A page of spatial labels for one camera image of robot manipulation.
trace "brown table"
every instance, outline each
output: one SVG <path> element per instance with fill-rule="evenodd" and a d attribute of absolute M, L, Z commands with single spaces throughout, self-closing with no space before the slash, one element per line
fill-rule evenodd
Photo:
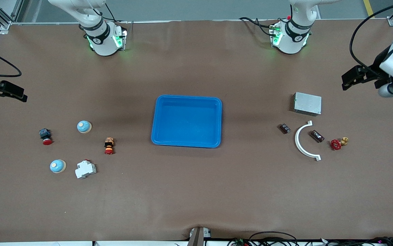
<path fill-rule="evenodd" d="M 29 100 L 0 98 L 0 241 L 179 240 L 195 226 L 213 237 L 393 236 L 393 98 L 373 83 L 341 89 L 359 22 L 317 21 L 296 55 L 242 22 L 128 25 L 127 51 L 111 57 L 90 51 L 77 25 L 12 26 L 0 55 L 23 71 L 10 81 Z M 392 40 L 386 20 L 371 20 L 354 50 L 369 64 Z M 10 72 L 0 61 L 0 73 Z M 289 111 L 295 92 L 322 96 L 323 114 Z M 220 98 L 221 145 L 154 145 L 162 94 Z M 80 120 L 90 133 L 77 132 Z M 293 141 L 308 120 L 301 143 L 320 162 Z M 283 135 L 281 123 L 293 131 Z M 50 146 L 39 138 L 44 127 Z M 313 129 L 349 144 L 332 151 L 307 136 Z M 106 137 L 116 154 L 104 154 Z M 54 159 L 67 162 L 63 173 L 49 170 Z M 98 173 L 79 180 L 84 159 Z"/>

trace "gray box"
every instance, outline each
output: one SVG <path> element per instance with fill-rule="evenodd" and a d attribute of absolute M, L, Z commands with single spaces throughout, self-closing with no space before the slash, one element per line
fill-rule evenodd
<path fill-rule="evenodd" d="M 295 92 L 293 96 L 293 111 L 300 114 L 317 116 L 321 114 L 321 97 Z"/>

